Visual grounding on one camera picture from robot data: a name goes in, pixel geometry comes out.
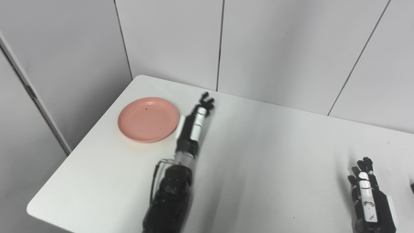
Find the white door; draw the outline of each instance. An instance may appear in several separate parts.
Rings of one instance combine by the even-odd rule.
[[[66,155],[1,50],[0,111],[0,232],[66,232],[26,213]]]

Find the robot finger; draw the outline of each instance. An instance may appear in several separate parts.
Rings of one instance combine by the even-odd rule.
[[[356,163],[362,172],[366,172],[366,164],[362,160],[358,160]]]

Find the door hinge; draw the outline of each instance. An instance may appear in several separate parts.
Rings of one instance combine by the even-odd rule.
[[[24,85],[24,88],[26,89],[27,93],[30,95],[32,99],[37,99],[36,94],[34,93],[33,89],[29,85]]]

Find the panel seam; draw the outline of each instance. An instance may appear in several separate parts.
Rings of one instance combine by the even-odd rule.
[[[219,42],[219,60],[217,64],[217,80],[216,80],[216,91],[219,91],[219,75],[220,75],[220,60],[221,60],[221,39],[223,38],[223,19],[224,19],[224,2],[221,8],[221,25],[220,25],[220,42]]]
[[[16,55],[13,53],[12,48],[7,43],[6,38],[3,36],[2,32],[0,31],[0,50],[4,53],[6,59],[9,61],[10,65],[12,66],[13,70],[15,71],[18,79],[22,83],[23,87],[30,86],[33,94],[36,96],[36,98],[30,98],[32,99],[33,103],[37,107],[37,109],[40,112],[40,115],[45,120],[46,124],[48,125],[49,129],[51,130],[52,134],[57,139],[58,143],[62,147],[63,151],[66,153],[66,155],[69,155],[72,152],[72,149],[70,148],[69,144],[63,137],[61,131],[59,130],[58,126],[56,125],[55,121],[53,120],[50,113],[47,111],[45,104],[40,99],[39,94],[33,87],[31,81],[29,80],[29,77],[27,76],[26,72],[24,71],[22,65],[18,61]]]
[[[371,37],[372,37],[372,35],[374,34],[375,30],[377,29],[377,26],[378,26],[378,24],[380,23],[380,21],[381,21],[381,19],[382,19],[383,15],[384,15],[384,13],[385,13],[385,11],[386,11],[386,9],[387,9],[388,5],[390,4],[390,2],[391,2],[391,0],[389,0],[389,1],[387,2],[387,4],[385,5],[385,8],[384,8],[383,12],[381,13],[380,18],[378,19],[377,23],[375,24],[375,27],[374,27],[374,29],[372,30],[371,34],[369,35],[368,40],[365,42],[365,45],[364,45],[364,47],[362,48],[362,50],[361,50],[361,52],[360,52],[360,54],[359,54],[358,58],[356,59],[355,64],[354,64],[354,66],[353,66],[353,67],[352,67],[352,69],[351,69],[351,72],[349,72],[349,75],[348,75],[347,79],[345,80],[345,82],[344,82],[344,84],[342,85],[342,88],[341,88],[341,90],[339,91],[339,93],[338,93],[338,95],[337,95],[337,97],[336,97],[336,99],[335,99],[334,103],[332,104],[332,106],[331,106],[331,108],[330,108],[330,110],[329,110],[329,112],[328,112],[328,116],[331,114],[332,109],[334,108],[334,106],[335,106],[336,102],[337,102],[337,101],[338,101],[338,99],[339,99],[339,96],[341,95],[342,91],[344,90],[345,86],[347,85],[347,83],[348,83],[348,81],[349,81],[349,78],[351,77],[352,72],[354,71],[354,69],[355,69],[355,67],[356,67],[356,64],[359,62],[359,59],[361,58],[362,53],[365,51],[365,48],[366,48],[366,46],[368,45],[368,42],[371,40]]]
[[[125,56],[127,58],[128,68],[130,70],[131,80],[134,80],[134,77],[132,77],[132,71],[131,71],[131,65],[130,65],[130,62],[129,62],[127,47],[125,45],[124,33],[122,32],[121,20],[119,19],[118,7],[116,6],[116,1],[115,0],[113,0],[113,4],[115,5],[116,17],[118,19],[119,31],[121,32],[122,43],[124,45],[124,51],[125,51]]]

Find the robotic hand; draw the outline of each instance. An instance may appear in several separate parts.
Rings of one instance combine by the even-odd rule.
[[[208,92],[201,96],[192,112],[186,116],[177,140],[174,160],[162,159],[154,169],[149,208],[142,223],[143,233],[179,233],[190,200],[193,179],[192,167],[198,153],[198,141],[204,119],[214,108],[214,99]],[[172,164],[165,171],[159,189],[153,197],[155,177],[160,163]]]
[[[388,199],[378,187],[372,160],[364,157],[357,164],[352,168],[355,176],[348,176],[357,218],[355,233],[395,233]]]

